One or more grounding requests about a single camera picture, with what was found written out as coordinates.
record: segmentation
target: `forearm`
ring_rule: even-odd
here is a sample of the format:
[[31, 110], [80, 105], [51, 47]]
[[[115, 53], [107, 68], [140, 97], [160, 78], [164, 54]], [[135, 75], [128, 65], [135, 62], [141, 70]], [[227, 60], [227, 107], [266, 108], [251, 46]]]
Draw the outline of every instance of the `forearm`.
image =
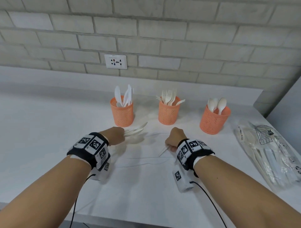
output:
[[64, 158], [0, 211], [1, 228], [59, 227], [90, 171], [86, 162]]
[[200, 159], [195, 172], [214, 200], [239, 227], [297, 227], [301, 215], [244, 172], [215, 156]]

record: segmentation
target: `white brick wall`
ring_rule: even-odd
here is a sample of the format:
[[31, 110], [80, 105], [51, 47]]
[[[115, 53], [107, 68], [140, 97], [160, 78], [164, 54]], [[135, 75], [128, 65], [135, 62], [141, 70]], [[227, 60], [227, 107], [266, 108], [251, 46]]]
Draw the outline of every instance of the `white brick wall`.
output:
[[301, 0], [0, 0], [0, 65], [262, 88], [265, 114], [301, 74], [300, 12]]

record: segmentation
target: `orange mesh basket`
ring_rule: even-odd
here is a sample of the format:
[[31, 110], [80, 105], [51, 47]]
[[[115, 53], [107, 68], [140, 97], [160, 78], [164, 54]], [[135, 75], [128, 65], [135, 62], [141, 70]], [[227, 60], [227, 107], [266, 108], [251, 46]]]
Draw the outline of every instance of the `orange mesh basket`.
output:
[[172, 106], [165, 105], [162, 101], [160, 101], [158, 120], [161, 124], [173, 125], [175, 123], [180, 109], [180, 105], [176, 105], [178, 101], [180, 101], [180, 98], [175, 97], [175, 101]]
[[116, 126], [122, 128], [130, 126], [134, 121], [133, 103], [120, 108], [116, 106], [117, 101], [115, 98], [112, 98], [110, 103]]
[[211, 112], [206, 105], [204, 114], [200, 122], [200, 128], [207, 134], [217, 134], [222, 129], [224, 123], [231, 114], [231, 110], [225, 107], [221, 115], [218, 115], [219, 109], [215, 109]]

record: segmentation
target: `barcode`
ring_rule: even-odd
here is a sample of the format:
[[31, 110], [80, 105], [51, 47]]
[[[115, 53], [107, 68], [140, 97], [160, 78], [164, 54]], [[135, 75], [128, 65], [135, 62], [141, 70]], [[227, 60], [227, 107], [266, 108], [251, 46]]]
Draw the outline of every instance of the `barcode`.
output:
[[240, 134], [240, 140], [243, 141], [243, 140], [244, 140], [243, 131], [242, 131], [242, 129], [240, 128], [240, 126], [238, 126], [238, 129], [239, 129], [239, 134]]

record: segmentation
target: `electrical outlet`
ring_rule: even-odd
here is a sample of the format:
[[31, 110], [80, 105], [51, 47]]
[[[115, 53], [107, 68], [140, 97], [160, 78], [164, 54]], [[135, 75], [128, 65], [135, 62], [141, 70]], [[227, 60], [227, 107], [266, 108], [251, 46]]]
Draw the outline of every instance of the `electrical outlet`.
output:
[[107, 68], [127, 69], [126, 55], [104, 55]]

